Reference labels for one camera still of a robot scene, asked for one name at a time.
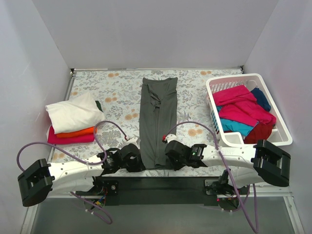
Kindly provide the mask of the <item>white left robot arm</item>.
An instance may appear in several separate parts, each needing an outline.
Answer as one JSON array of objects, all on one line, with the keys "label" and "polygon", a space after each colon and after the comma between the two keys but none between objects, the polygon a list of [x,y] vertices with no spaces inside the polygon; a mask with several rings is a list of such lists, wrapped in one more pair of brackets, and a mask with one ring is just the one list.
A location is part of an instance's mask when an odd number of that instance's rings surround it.
[{"label": "white left robot arm", "polygon": [[65,163],[49,163],[38,159],[18,176],[19,191],[24,207],[43,202],[49,194],[76,192],[81,195],[115,194],[112,182],[103,175],[120,169],[128,172],[145,170],[139,148],[130,143],[121,149],[110,148],[86,159],[75,158]]}]

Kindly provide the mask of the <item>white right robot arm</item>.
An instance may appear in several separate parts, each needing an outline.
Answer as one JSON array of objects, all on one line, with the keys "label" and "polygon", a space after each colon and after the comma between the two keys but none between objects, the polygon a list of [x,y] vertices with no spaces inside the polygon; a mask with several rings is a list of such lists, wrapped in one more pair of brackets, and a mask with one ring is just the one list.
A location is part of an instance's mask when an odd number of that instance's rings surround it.
[{"label": "white right robot arm", "polygon": [[175,171],[185,166],[212,167],[223,165],[225,172],[219,183],[223,192],[233,193],[237,188],[266,182],[276,187],[288,187],[290,183],[291,156],[266,140],[259,140],[249,147],[215,147],[195,144],[188,147],[175,135],[165,140],[165,155]]}]

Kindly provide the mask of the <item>grey t shirt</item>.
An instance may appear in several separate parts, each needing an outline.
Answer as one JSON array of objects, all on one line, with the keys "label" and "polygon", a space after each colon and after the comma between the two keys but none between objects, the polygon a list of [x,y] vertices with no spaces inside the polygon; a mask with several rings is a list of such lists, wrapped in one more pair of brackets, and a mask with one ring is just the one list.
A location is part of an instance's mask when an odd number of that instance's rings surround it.
[{"label": "grey t shirt", "polygon": [[168,165],[162,138],[177,123],[177,81],[177,78],[142,80],[139,138],[146,169]]}]

